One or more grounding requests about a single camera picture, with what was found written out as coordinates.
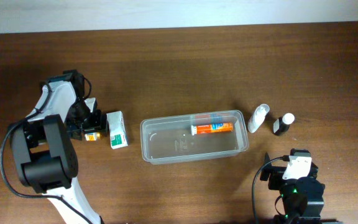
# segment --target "white bottle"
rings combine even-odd
[[[248,121],[248,131],[250,133],[256,132],[259,126],[264,122],[266,114],[270,111],[269,106],[262,104],[258,106]]]

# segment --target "gray container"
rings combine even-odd
[[[232,122],[231,132],[191,135],[191,125]],[[154,165],[236,156],[248,149],[238,110],[146,119],[140,124],[142,156]]]

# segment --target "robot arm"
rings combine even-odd
[[[82,133],[106,132],[106,115],[96,110],[96,100],[84,98],[84,77],[76,70],[47,80],[35,108],[11,136],[11,148],[20,182],[43,195],[62,197],[91,223],[103,223],[92,210],[78,184],[78,159],[70,138]],[[49,150],[30,149],[48,143]],[[49,198],[66,223],[88,223],[62,201]]]

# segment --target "green label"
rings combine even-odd
[[[117,134],[116,136],[114,136],[111,140],[111,146],[117,146],[119,144],[122,144],[122,139],[121,139],[121,135]]]

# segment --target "white and green carton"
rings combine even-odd
[[[128,146],[127,135],[125,132],[124,118],[121,111],[108,113],[107,122],[110,129],[110,143],[112,149]]]

